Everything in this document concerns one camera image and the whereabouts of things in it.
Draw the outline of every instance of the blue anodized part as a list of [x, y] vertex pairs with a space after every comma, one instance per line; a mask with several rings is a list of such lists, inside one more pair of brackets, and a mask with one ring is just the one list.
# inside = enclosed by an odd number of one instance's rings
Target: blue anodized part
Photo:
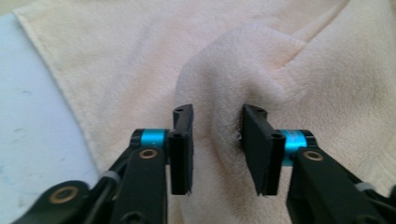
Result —
[[145, 129], [140, 137], [141, 147], [164, 147], [165, 129]]
[[300, 130], [279, 130], [286, 137], [285, 143], [285, 158], [283, 159], [284, 166], [292, 166], [292, 154], [300, 147], [307, 147], [306, 139]]

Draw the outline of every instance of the towel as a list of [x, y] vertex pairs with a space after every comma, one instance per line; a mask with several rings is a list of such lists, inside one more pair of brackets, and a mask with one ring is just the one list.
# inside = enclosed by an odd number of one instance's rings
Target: towel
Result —
[[136, 128], [170, 128], [193, 104], [192, 195], [170, 223], [289, 223], [257, 197], [241, 151], [242, 104], [388, 194], [396, 183], [396, 20], [386, 0], [40, 0], [15, 11], [83, 130], [100, 170]]

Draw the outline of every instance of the cream towel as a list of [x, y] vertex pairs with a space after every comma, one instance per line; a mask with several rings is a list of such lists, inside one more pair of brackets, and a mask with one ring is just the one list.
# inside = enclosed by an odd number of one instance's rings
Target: cream towel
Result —
[[170, 128], [172, 109], [193, 103], [194, 185], [190, 197], [170, 198], [170, 222], [288, 223], [290, 170], [279, 196], [255, 195], [237, 140], [241, 106], [263, 107], [275, 128], [311, 130], [388, 193], [396, 183], [392, 4], [52, 0], [16, 13], [101, 170], [134, 129]]

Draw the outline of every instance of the fleece fabric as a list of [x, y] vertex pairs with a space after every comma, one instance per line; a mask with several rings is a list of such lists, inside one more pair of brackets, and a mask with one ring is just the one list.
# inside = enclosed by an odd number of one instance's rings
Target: fleece fabric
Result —
[[136, 128], [171, 128], [193, 104], [190, 196], [170, 223], [289, 223], [257, 197], [240, 147], [242, 104], [387, 193], [396, 183], [396, 20], [386, 0], [39, 0], [16, 14], [105, 170]]

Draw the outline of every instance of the blue ring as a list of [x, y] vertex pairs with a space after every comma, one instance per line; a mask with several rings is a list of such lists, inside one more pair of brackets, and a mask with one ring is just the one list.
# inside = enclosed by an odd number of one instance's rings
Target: blue ring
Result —
[[305, 135], [300, 130], [279, 130], [286, 137], [284, 166], [292, 166], [292, 156], [300, 147], [307, 147]]
[[144, 129], [140, 137], [140, 146], [163, 148], [164, 141], [165, 129]]

